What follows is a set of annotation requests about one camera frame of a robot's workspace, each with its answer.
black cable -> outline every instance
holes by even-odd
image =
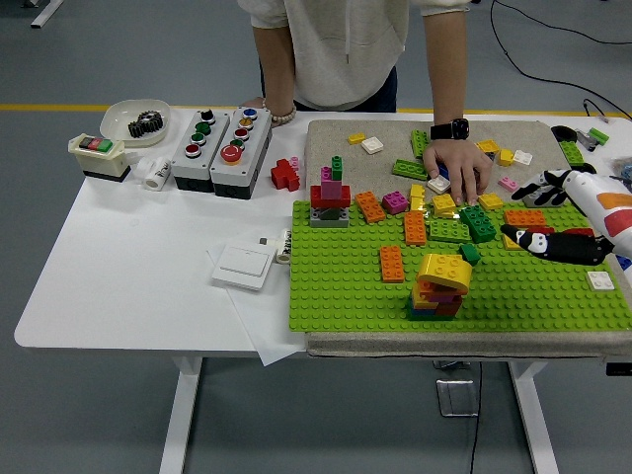
[[[572,82],[558,81],[558,80],[555,80],[555,79],[544,79],[542,77],[533,76],[533,75],[527,74],[524,71],[522,71],[517,66],[517,64],[515,64],[515,62],[512,60],[512,58],[510,57],[510,54],[508,53],[508,51],[505,49],[505,47],[501,43],[501,39],[498,37],[498,33],[496,32],[496,26],[494,25],[494,5],[496,5],[497,1],[498,0],[493,0],[492,8],[490,9],[490,22],[492,24],[492,31],[494,32],[494,36],[496,37],[496,41],[498,42],[499,46],[503,50],[503,53],[505,54],[505,56],[507,57],[509,62],[512,64],[512,66],[517,70],[517,72],[519,72],[524,77],[528,77],[529,79],[533,79],[533,80],[541,81],[541,82],[547,82],[549,84],[560,84],[560,85],[563,85],[563,86],[575,87],[577,89],[581,89],[582,91],[588,92],[589,94],[593,94],[594,96],[599,97],[600,99],[602,99],[604,102],[609,103],[611,106],[613,106],[618,111],[620,111],[622,114],[624,114],[626,117],[628,117],[630,120],[632,120],[632,117],[627,112],[625,112],[623,109],[621,109],[619,106],[617,106],[613,102],[611,102],[608,99],[606,99],[603,95],[593,91],[592,89],[589,89],[589,88],[584,87],[584,86],[580,86],[579,84],[574,84]]]
[[[541,22],[540,20],[537,20],[533,17],[529,17],[526,13],[524,13],[522,10],[520,10],[519,8],[513,7],[511,5],[506,5],[503,2],[498,2],[499,5],[503,5],[505,8],[511,8],[512,10],[516,10],[517,12],[519,12],[521,15],[523,15],[524,17],[528,18],[529,20],[534,21],[535,23],[539,23],[540,25],[543,25],[547,28],[552,28],[553,30],[562,30],[563,32],[569,32],[569,33],[575,33],[576,35],[580,35],[584,38],[588,38],[589,40],[592,40],[594,42],[598,42],[599,44],[617,44],[617,45],[622,45],[622,44],[632,44],[632,41],[602,41],[600,39],[596,39],[593,37],[590,37],[589,35],[586,35],[582,32],[578,32],[577,30],[571,30],[569,28],[562,28],[562,27],[554,27],[553,25],[548,25],[544,22]]]
[[[470,458],[470,474],[474,472],[474,455],[478,443],[478,426],[481,423],[481,405],[483,400],[483,362],[478,362],[478,415],[476,416],[476,428],[474,430],[474,444],[472,445],[472,457]]]

black gear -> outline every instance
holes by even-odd
[[[162,116],[156,111],[143,112],[138,116],[138,122],[145,133],[158,131],[163,127]]]
[[[130,123],[127,126],[127,129],[129,130],[129,134],[132,138],[140,138],[145,133],[142,124],[138,123],[137,121],[133,121],[132,123]]]

black watch strap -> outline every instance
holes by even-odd
[[[470,134],[467,118],[456,118],[449,123],[431,126],[431,140],[465,140]]]

white table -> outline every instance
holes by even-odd
[[[143,156],[173,156],[194,113],[172,110],[166,138],[151,148],[128,149],[128,156],[136,161]],[[270,168],[277,159],[302,157],[307,125],[316,118],[429,120],[431,116],[299,113],[292,123],[274,130],[250,200],[180,191],[173,178],[160,193],[143,190],[131,176],[122,184],[86,179],[18,324],[15,339],[25,348],[144,352],[173,358],[180,378],[161,473],[182,472],[202,358],[256,354],[226,291],[210,284],[206,251],[245,227],[291,216],[293,201],[305,198],[304,176],[301,190],[277,191],[269,179]],[[632,135],[632,123],[622,119],[609,125],[596,118],[471,119],[539,119],[573,128],[594,126],[611,137]],[[598,171],[608,172],[604,156],[626,156],[625,140],[618,143],[613,139],[608,148],[592,155]],[[512,362],[540,474],[558,472],[533,383],[543,366],[544,362],[528,366]]]

small white cylinder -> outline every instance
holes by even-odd
[[[171,173],[171,160],[163,159],[156,162],[156,166],[151,173],[145,178],[143,184],[149,191],[160,191],[165,185],[169,174]]]

